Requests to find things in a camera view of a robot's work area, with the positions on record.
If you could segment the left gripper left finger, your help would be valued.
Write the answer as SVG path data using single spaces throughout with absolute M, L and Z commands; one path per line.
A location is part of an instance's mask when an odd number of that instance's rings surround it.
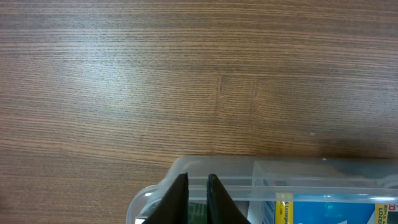
M 188 175 L 179 174 L 143 224 L 187 224 L 188 199 Z

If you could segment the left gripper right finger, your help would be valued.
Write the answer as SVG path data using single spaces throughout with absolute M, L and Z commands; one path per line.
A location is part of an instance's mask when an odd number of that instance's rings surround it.
M 206 185 L 207 224 L 250 224 L 215 174 Z

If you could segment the clear plastic container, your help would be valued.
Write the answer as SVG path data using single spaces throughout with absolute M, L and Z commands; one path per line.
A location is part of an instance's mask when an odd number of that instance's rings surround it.
M 262 202 L 396 203 L 395 159 L 184 156 L 132 200 L 126 221 L 143 223 L 179 174 L 188 175 L 188 222 L 207 223 L 206 185 L 215 174 L 239 211 L 259 223 Z

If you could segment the blue yellow VapoDrops box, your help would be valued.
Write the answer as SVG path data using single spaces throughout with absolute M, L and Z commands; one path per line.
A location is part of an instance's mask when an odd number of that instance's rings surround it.
M 260 224 L 397 224 L 396 203 L 262 202 Z

